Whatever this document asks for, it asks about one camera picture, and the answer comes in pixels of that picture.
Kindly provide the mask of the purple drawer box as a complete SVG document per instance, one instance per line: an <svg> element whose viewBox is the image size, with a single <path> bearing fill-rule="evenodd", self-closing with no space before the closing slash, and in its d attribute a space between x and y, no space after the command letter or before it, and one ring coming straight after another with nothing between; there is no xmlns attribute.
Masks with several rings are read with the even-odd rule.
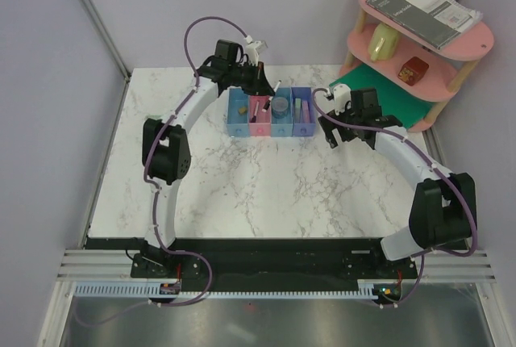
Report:
<svg viewBox="0 0 516 347"><path fill-rule="evenodd" d="M293 86L291 88L293 114L294 114L294 99L300 98L301 100L307 100L310 104L310 117L311 123L295 123L293 121L293 136L298 137L310 137L314 135L316 127L316 112L312 101L312 89L310 87Z"/></svg>

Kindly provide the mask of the pink highlighter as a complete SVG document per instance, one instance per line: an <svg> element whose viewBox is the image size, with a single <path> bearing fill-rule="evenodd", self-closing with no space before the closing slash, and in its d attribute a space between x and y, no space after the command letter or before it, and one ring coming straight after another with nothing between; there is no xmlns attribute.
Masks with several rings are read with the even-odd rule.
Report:
<svg viewBox="0 0 516 347"><path fill-rule="evenodd" d="M311 123L310 104L307 100L302 100L302 122Z"/></svg>

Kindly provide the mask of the light blue drawer box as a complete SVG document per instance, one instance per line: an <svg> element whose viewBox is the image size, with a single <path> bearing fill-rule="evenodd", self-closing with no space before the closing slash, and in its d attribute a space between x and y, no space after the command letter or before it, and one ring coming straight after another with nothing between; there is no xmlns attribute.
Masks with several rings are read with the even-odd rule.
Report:
<svg viewBox="0 0 516 347"><path fill-rule="evenodd" d="M227 133L235 138L247 138L251 136L248 125L248 111L240 115L238 109L241 107L249 107L249 96L240 88L229 89L229 98L227 103Z"/></svg>

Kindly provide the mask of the long green highlighter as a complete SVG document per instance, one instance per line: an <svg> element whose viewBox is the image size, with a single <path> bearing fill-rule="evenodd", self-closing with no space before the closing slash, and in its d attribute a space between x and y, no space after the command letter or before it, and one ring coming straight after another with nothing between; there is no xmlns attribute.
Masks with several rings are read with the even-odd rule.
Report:
<svg viewBox="0 0 516 347"><path fill-rule="evenodd" d="M293 121L295 123L300 123L302 120L302 100L300 98L294 99L294 114Z"/></svg>

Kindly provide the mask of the jar of rubber bands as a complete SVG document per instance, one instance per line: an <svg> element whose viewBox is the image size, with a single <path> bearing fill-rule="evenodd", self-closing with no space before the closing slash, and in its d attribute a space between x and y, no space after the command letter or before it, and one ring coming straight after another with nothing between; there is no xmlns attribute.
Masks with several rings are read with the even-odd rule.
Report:
<svg viewBox="0 0 516 347"><path fill-rule="evenodd" d="M285 97L274 97L271 101L272 115L283 119L289 114L289 100Z"/></svg>

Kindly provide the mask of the blue whiteboard marker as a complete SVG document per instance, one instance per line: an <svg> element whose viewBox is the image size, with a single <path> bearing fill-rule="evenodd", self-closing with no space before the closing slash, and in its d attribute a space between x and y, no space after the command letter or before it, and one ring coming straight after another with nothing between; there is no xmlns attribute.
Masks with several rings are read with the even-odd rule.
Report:
<svg viewBox="0 0 516 347"><path fill-rule="evenodd" d="M251 118L251 123L255 123L257 121L257 116L259 114L259 111L260 111L260 101L256 101L255 103L255 108L254 108L254 111L253 111L253 116Z"/></svg>

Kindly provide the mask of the teal blue drawer box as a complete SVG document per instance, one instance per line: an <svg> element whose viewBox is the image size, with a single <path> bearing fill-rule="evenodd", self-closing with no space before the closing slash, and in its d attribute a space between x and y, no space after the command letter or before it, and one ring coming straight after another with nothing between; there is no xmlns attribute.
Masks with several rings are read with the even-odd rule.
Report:
<svg viewBox="0 0 516 347"><path fill-rule="evenodd" d="M290 137L293 131L293 105L292 94L289 87L280 87L274 97L285 97L289 100L289 114L283 119L276 119L272 115L271 108L271 136L272 137Z"/></svg>

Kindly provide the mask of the pink drawer box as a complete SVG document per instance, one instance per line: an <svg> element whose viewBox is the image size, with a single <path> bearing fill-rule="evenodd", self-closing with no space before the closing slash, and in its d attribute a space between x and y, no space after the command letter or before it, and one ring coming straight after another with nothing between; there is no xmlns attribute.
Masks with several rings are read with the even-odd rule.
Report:
<svg viewBox="0 0 516 347"><path fill-rule="evenodd" d="M271 110L268 109L266 112L261 111L267 99L267 96L251 96L249 98L248 125L251 136L271 136ZM250 121L253 116L256 101L260 101L260 111L257 116L257 121L251 123Z"/></svg>

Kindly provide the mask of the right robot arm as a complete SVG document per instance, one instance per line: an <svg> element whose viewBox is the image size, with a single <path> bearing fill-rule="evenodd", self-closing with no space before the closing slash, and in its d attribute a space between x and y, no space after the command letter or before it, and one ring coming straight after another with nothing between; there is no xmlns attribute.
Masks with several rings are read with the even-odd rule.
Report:
<svg viewBox="0 0 516 347"><path fill-rule="evenodd" d="M323 90L334 110L318 121L328 144L359 139L387 158L414 190L408 224L381 239L381 250L369 257L370 270L388 277L398 260L439 250L469 257L478 247L476 188L468 173L453 173L423 152L401 121L384 115L373 88L351 90L338 84Z"/></svg>

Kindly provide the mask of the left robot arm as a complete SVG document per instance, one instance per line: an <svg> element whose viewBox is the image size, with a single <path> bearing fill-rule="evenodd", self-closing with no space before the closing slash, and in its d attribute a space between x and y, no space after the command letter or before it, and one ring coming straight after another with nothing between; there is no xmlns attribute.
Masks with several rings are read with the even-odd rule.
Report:
<svg viewBox="0 0 516 347"><path fill-rule="evenodd" d="M160 277L177 268L174 228L177 196L191 166L189 132L205 109L224 90L240 88L245 94L273 96L264 63L259 61L260 41L246 39L242 46L218 40L214 54L194 70L195 87L164 119L148 118L143 125L142 162L144 181L152 188L151 223L139 256Z"/></svg>

